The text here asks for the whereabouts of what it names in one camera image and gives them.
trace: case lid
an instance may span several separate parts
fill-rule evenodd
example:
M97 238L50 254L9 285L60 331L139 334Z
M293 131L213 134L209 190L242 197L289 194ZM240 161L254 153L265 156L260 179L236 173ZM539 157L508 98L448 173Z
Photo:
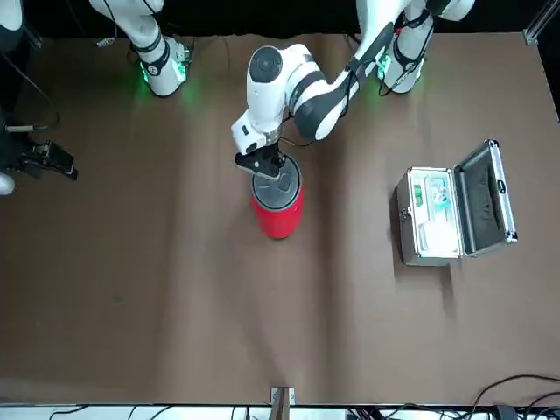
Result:
M496 140L486 140L453 168L464 253L478 256L517 242L506 176Z

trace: green item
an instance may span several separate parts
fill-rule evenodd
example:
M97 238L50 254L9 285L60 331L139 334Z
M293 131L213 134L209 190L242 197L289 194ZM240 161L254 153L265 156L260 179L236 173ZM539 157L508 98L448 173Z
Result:
M414 184L414 198L416 199L416 206L420 207L424 203L422 198L422 187L419 184Z

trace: black background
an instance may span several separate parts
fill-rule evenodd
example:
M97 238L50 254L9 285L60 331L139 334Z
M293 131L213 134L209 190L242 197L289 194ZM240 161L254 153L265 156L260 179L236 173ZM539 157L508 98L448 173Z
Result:
M112 23L95 12L87 0L69 1L88 37L104 38L113 33ZM437 19L436 32L520 32L546 3L547 0L478 0L462 22ZM44 37L83 36L65 0L24 1L24 13L27 21ZM167 0L157 18L180 27L175 27L177 34L192 36L254 33L288 38L300 33L359 32L353 0ZM540 41L539 49L556 97L556 108L560 109L560 16ZM15 52L20 65L25 63L27 49L24 43ZM9 108L18 92L18 77L3 62L0 62L0 75L3 76L0 103Z

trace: black lid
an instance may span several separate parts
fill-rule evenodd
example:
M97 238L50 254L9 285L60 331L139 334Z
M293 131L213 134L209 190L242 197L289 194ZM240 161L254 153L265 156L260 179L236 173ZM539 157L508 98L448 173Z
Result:
M288 207L298 196L301 174L298 164L286 155L286 162L280 169L277 181L253 175L253 195L256 200L270 210Z

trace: metal bracket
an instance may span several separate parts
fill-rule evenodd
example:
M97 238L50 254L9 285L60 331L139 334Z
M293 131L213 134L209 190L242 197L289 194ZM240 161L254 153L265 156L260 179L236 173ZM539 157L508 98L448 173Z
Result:
M294 388L272 388L270 403L272 411L269 420L289 420L290 406L296 405L296 391Z
M544 7L539 10L528 28L523 30L525 44L528 46L537 46L539 43L539 35L558 11L560 11L560 0L549 0Z

